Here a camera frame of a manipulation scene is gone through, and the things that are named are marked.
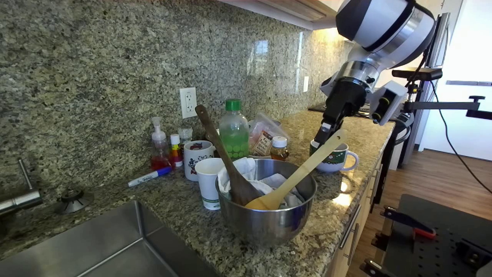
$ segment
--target faucet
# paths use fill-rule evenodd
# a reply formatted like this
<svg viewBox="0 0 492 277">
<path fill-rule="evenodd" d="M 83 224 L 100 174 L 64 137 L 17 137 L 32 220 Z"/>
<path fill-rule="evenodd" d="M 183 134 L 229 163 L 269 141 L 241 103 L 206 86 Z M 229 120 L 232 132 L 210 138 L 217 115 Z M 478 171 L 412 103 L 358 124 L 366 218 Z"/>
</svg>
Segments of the faucet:
<svg viewBox="0 0 492 277">
<path fill-rule="evenodd" d="M 27 192 L 0 201 L 0 215 L 9 214 L 18 209 L 31 207 L 43 201 L 41 194 L 32 187 L 24 161 L 18 158 L 17 163 L 27 184 Z"/>
</svg>

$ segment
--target plastic bottle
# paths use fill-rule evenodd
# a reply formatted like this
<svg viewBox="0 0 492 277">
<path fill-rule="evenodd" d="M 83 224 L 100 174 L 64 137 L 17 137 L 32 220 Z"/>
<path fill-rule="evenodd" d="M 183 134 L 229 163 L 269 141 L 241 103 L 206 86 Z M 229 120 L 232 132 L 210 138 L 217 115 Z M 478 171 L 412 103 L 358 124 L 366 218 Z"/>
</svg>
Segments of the plastic bottle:
<svg viewBox="0 0 492 277">
<path fill-rule="evenodd" d="M 226 100 L 226 112 L 218 120 L 218 129 L 220 140 L 230 160 L 249 155 L 249 126 L 241 114 L 241 101 L 238 98 Z"/>
<path fill-rule="evenodd" d="M 289 157 L 287 138 L 283 135 L 275 135 L 272 138 L 270 157 L 275 160 L 286 160 Z"/>
<path fill-rule="evenodd" d="M 172 166 L 169 161 L 169 144 L 166 140 L 166 132 L 160 129 L 160 117 L 152 117 L 154 132 L 152 132 L 152 154 L 150 167 L 154 171 Z"/>
<path fill-rule="evenodd" d="M 180 135 L 170 134 L 170 154 L 169 154 L 172 167 L 181 167 L 183 166 L 183 155 L 181 155 L 181 146 L 180 146 Z"/>
</svg>

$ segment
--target green bottle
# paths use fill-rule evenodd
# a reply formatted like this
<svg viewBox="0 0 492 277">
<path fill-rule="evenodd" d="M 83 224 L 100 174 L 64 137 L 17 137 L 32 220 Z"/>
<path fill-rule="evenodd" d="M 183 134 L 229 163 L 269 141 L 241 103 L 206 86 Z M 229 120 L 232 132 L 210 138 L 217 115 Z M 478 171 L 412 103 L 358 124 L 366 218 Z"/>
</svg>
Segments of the green bottle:
<svg viewBox="0 0 492 277">
<path fill-rule="evenodd" d="M 230 160 L 249 155 L 249 124 L 238 98 L 226 100 L 226 112 L 218 120 L 220 140 Z"/>
</svg>

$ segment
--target spray bottle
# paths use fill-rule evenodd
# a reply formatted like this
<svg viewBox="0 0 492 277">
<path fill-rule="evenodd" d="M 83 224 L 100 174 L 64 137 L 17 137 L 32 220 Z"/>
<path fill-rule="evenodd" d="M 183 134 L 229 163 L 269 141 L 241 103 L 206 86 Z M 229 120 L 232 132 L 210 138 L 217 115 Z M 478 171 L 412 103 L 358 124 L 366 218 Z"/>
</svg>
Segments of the spray bottle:
<svg viewBox="0 0 492 277">
<path fill-rule="evenodd" d="M 154 171 L 170 167 L 169 161 L 169 144 L 166 140 L 166 132 L 160 127 L 160 117 L 152 117 L 154 132 L 152 132 L 152 154 L 150 167 Z"/>
</svg>

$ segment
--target cable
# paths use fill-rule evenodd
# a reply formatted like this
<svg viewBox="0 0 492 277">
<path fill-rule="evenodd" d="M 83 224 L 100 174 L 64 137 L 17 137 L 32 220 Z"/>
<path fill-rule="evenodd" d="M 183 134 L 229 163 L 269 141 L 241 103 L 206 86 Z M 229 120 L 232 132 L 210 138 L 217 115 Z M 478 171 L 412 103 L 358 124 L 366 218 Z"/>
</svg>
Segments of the cable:
<svg viewBox="0 0 492 277">
<path fill-rule="evenodd" d="M 433 94 L 433 97 L 435 97 L 435 101 L 440 101 L 440 97 L 438 97 L 436 92 L 435 92 L 435 83 L 430 81 L 430 84 L 432 84 L 432 94 Z M 440 112 L 441 120 L 443 120 L 443 123 L 444 123 L 444 134 L 446 134 L 446 140 L 447 140 L 450 149 L 455 152 L 455 155 L 460 158 L 460 161 L 464 164 L 464 167 L 473 175 L 473 178 L 475 178 L 486 191 L 489 191 L 489 192 L 492 194 L 492 189 L 489 189 L 489 187 L 473 174 L 473 171 L 466 164 L 466 161 L 461 158 L 461 155 L 458 154 L 458 151 L 455 149 L 455 146 L 450 143 L 449 132 L 447 132 L 447 121 L 446 121 L 446 118 L 444 118 L 444 115 L 443 115 L 443 111 L 438 109 L 438 112 Z"/>
</svg>

